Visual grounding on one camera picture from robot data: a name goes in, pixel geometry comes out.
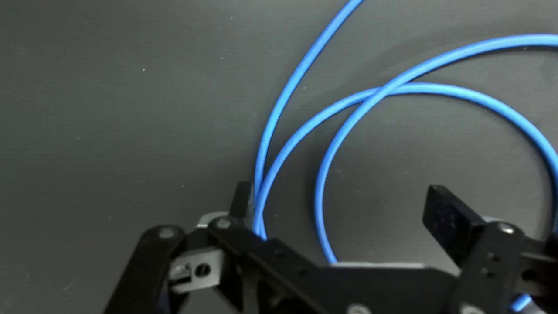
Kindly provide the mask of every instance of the gray background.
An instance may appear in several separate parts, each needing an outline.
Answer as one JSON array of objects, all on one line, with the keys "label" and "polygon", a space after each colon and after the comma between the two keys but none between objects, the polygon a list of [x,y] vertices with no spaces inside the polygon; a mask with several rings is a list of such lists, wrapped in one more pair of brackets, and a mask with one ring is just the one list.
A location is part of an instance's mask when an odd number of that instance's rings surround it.
[{"label": "gray background", "polygon": [[[340,0],[0,0],[0,313],[101,313],[140,235],[190,229],[251,179],[265,118]],[[375,0],[352,17],[286,113],[276,144],[317,109],[478,39],[558,29],[555,0]],[[429,81],[500,97],[558,142],[558,64],[488,57]],[[305,210],[330,123],[289,161],[269,229],[321,263]],[[345,261],[455,271],[420,226],[429,184],[542,236],[549,182],[502,121],[450,100],[385,102],[330,181]],[[190,313],[220,304],[202,296]]]}]

